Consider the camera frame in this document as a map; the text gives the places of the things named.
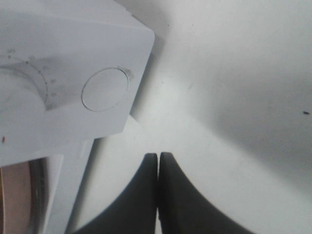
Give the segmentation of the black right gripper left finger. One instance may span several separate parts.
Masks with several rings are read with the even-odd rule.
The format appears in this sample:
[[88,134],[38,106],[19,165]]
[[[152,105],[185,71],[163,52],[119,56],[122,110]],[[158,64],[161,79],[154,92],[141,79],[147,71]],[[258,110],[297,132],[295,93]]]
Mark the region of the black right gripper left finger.
[[144,156],[122,193],[77,234],[154,234],[157,209],[157,154]]

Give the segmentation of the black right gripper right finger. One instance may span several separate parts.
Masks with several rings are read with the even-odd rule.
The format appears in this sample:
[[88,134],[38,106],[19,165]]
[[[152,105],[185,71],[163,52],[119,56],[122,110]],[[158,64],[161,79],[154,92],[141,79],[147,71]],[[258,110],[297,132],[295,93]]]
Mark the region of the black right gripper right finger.
[[158,213],[164,234],[251,233],[213,206],[168,152],[160,154]]

